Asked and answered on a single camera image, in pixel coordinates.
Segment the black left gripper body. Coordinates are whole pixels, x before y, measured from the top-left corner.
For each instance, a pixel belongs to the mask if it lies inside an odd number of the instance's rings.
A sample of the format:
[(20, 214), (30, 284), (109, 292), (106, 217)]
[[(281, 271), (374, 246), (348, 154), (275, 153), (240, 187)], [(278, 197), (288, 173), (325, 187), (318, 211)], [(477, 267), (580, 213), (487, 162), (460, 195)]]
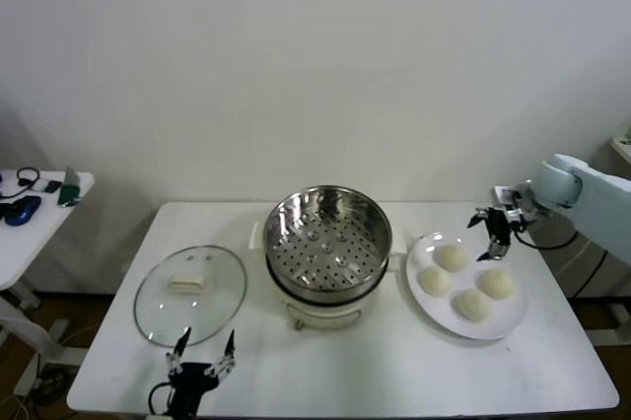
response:
[(183, 363), (181, 371), (170, 376), (173, 395), (168, 404), (168, 416), (196, 416), (203, 396), (219, 385), (217, 375), (211, 375), (210, 364)]

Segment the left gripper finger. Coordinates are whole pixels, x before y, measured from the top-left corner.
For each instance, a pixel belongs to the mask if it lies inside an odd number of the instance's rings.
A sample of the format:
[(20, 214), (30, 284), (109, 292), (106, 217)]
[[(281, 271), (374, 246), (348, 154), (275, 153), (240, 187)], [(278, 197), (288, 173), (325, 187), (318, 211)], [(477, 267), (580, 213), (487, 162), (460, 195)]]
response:
[(235, 331), (232, 330), (226, 343), (224, 354), (205, 370), (205, 376), (220, 384), (234, 369), (235, 359)]
[(182, 336), (177, 340), (174, 350), (166, 355), (168, 369), (170, 373), (180, 373), (182, 371), (180, 360), (188, 343), (190, 334), (191, 327), (187, 326), (183, 331)]

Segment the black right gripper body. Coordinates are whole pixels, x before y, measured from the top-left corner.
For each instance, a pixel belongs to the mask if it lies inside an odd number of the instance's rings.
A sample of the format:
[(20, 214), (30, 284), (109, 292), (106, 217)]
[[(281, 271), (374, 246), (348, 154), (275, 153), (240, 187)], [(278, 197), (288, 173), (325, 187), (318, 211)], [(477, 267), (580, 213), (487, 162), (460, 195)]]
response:
[(513, 227), (504, 210), (487, 209), (485, 226), (492, 243), (509, 244), (511, 242)]

